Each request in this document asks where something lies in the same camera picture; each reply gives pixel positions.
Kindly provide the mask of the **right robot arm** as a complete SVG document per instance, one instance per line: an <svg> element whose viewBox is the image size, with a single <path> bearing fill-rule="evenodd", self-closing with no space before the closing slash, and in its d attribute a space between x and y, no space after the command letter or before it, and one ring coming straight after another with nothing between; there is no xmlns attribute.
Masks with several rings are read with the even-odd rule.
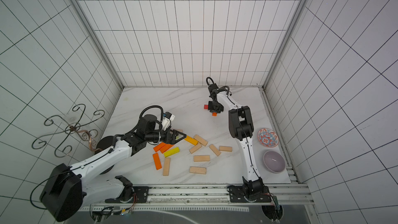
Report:
<svg viewBox="0 0 398 224"><path fill-rule="evenodd" d="M240 152L244 163L244 175L242 191L248 202L255 202L268 191L257 168L253 148L254 123L251 110L248 106L242 106L232 99L231 94L225 88L214 89L210 93L211 101L208 110L211 113L228 111L229 132L240 145Z"/></svg>

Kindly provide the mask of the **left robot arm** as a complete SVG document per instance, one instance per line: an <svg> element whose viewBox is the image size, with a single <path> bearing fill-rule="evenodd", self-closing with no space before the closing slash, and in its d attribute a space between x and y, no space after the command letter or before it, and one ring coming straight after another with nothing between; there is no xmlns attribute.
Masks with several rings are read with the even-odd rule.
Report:
<svg viewBox="0 0 398 224"><path fill-rule="evenodd" d="M118 162L138 153L149 142L175 145L185 139L186 134L171 128L173 119L170 113L160 119L151 114L140 116L130 132L110 137L112 144L109 148L83 162L55 167L39 197L40 202L57 222L63 222L82 207L99 201L133 200L133 184L126 177L118 175L97 183L93 183L93 180Z"/></svg>

